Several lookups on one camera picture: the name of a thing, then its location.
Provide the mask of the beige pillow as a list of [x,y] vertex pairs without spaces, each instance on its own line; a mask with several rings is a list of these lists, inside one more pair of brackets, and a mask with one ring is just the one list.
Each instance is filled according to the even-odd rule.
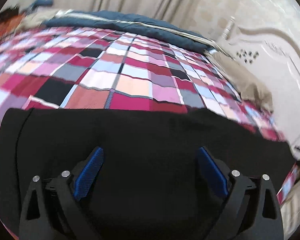
[[219,51],[205,52],[205,56],[234,86],[243,100],[251,101],[258,108],[273,112],[271,91],[247,68]]

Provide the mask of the dark blue quilt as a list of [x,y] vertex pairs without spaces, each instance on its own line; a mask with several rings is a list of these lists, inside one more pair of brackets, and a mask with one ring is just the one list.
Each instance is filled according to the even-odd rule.
[[154,38],[200,54],[206,50],[218,49],[216,42],[162,20],[107,10],[95,12],[53,10],[50,8],[51,5],[53,0],[35,0],[30,5],[30,16],[38,17],[37,25],[111,29]]

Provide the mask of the orange box on nightstand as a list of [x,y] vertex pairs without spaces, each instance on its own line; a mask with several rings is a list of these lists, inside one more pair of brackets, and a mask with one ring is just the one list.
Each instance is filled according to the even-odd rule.
[[0,23],[0,39],[13,33],[21,23],[24,15],[13,16],[12,18]]

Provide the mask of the white carved headboard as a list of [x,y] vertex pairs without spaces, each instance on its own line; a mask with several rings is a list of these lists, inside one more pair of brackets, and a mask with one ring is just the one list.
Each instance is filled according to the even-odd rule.
[[216,42],[271,91],[275,124],[300,160],[300,48],[279,29],[242,27],[234,17]]

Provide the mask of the black bag on nightstand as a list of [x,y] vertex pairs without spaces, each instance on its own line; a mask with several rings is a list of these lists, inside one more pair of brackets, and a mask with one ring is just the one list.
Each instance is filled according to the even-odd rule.
[[10,18],[13,18],[14,16],[19,15],[19,6],[14,6],[5,9],[4,11],[0,12],[0,23],[5,22],[9,20]]

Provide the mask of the plaid bed sheet mattress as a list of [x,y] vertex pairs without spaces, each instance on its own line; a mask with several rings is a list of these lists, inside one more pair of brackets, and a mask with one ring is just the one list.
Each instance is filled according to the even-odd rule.
[[10,108],[206,108],[265,139],[286,140],[267,109],[241,97],[203,54],[110,29],[37,28],[0,42],[0,125]]

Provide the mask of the black pants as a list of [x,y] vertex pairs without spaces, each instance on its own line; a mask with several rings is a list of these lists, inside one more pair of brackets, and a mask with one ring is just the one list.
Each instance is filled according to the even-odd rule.
[[200,175],[201,147],[247,177],[267,174],[276,194],[294,163],[286,142],[207,109],[11,108],[0,125],[1,221],[19,237],[32,178],[71,171],[96,147],[103,165],[79,207],[97,239],[206,239],[223,200]]

